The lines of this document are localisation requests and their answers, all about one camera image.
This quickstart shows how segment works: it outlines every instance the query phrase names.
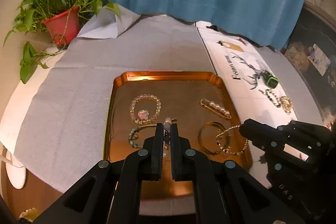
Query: gold bangle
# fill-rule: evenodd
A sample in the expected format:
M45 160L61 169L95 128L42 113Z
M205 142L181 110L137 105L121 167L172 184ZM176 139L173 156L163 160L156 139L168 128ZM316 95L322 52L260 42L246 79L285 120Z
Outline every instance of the gold bangle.
M240 127L240 125L236 125L236 126L232 126L228 129L226 129L225 131L219 133L217 136L216 136L216 144L219 145L219 148L225 152L226 154L229 154L229 155L234 155L234 156L240 156L245 150L246 148L248 147L248 144L249 144L249 140L246 140L245 144L244 144L244 147L241 151L239 152L231 152L229 149L225 148L224 146L221 145L221 143L219 142L219 140L221 139L221 135L227 133L228 131L234 129L234 128L238 128Z
M220 123L220 122L207 122L205 125L203 125L201 127L201 129L199 130L199 133L198 133L198 136L197 136L197 139L198 139L198 143L199 145L202 147L202 150L208 154L208 155L217 155L219 153L221 153L222 151L210 151L209 149L207 149L204 144L203 144L203 141L202 141L202 131L203 129L205 129L206 127L216 127L218 128L218 130L220 130L220 132L223 132L225 130L225 127ZM230 135L227 135L226 136L226 144L225 146L229 146L229 143L230 143Z

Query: screw head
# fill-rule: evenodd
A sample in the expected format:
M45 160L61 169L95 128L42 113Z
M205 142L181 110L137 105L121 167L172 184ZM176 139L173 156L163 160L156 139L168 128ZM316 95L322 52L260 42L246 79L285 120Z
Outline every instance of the screw head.
M196 151L193 150L193 149L187 149L187 150L185 151L185 154L186 154L187 156L195 156L195 155L196 155Z
M138 151L138 155L139 156L147 156L148 155L148 150L146 150L146 149L140 149Z
M98 162L98 166L100 168L106 168L107 166L109 166L109 162L108 160L101 160L100 162Z
M235 163L233 160L227 160L227 161L225 162L225 166L226 166L227 168L233 169L233 168L236 167L236 163Z
M275 170L279 171L282 168L281 164L275 164L274 165Z

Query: small figurine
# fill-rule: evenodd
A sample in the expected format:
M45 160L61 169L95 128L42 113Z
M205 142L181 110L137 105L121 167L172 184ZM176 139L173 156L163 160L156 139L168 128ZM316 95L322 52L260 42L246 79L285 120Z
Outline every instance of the small figurine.
M139 118L140 118L141 120L146 120L146 119L148 119L149 112L148 112L148 110L145 110L145 109L140 110L140 111L138 112L138 116L139 116Z

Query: beaded bracelet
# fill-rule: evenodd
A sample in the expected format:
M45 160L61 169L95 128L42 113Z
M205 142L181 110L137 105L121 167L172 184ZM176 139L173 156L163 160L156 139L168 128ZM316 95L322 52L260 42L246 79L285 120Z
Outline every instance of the beaded bracelet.
M134 108L135 108L135 105L137 104L137 102L139 102L141 100L152 100L152 101L156 102L155 114L150 119L148 119L149 112L145 109L138 112L138 116L139 116L140 119L135 118ZM138 124L150 124L151 122L154 122L156 120L156 118L160 115L161 102L160 102L160 99L157 98L154 95L143 94L143 95L139 95L138 97L135 97L133 99L129 109L130 109L131 119L132 119L133 122L138 123Z
M267 89L267 90L265 90L265 92L262 91L262 90L259 90L259 91L260 91L263 95L266 95L266 97L272 102L273 105L275 105L276 107L281 107L281 103L280 103L280 99L279 99L279 97L276 96L275 93L274 93L272 90ZM276 100L277 102L275 102L275 101L271 98L270 94L274 96L274 98L275 98L275 100Z
M169 124L171 125L172 122L176 122L177 119L170 119ZM128 135L128 143L133 147L133 148L142 148L141 146L139 146L136 142L134 142L135 140L137 140L139 138L138 136L138 132L142 129L145 128L150 128L150 127L156 127L157 124L147 124L145 126L140 126L140 127L135 127L131 130L131 132Z
M293 107L293 103L292 103L291 99L288 96L281 96L280 97L280 102L281 102L282 108L285 111L285 113L287 115L291 114L291 112L292 112L291 110L292 110L292 107Z

